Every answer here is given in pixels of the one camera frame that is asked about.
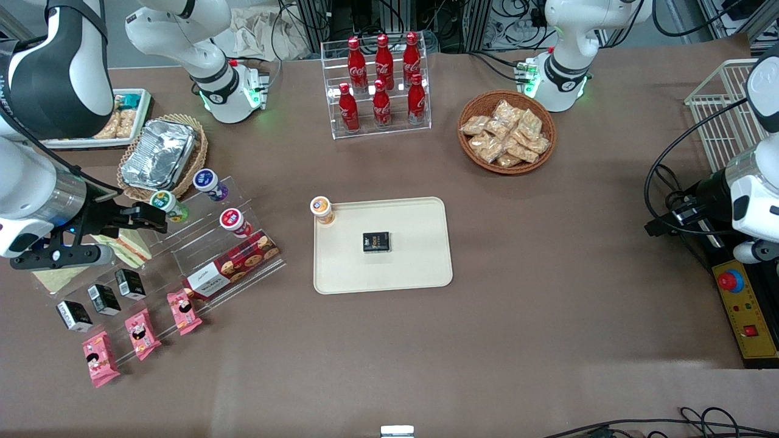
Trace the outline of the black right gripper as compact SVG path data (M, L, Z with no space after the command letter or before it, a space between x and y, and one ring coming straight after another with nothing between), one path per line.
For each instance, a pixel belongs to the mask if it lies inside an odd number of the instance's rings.
M166 221L161 221L162 210L150 204L134 204L133 207L121 207L114 200L98 202L101 192L86 192L83 205L72 219L72 236L82 240L87 235L104 235L111 238L119 236L121 229L147 229L162 235L168 231Z

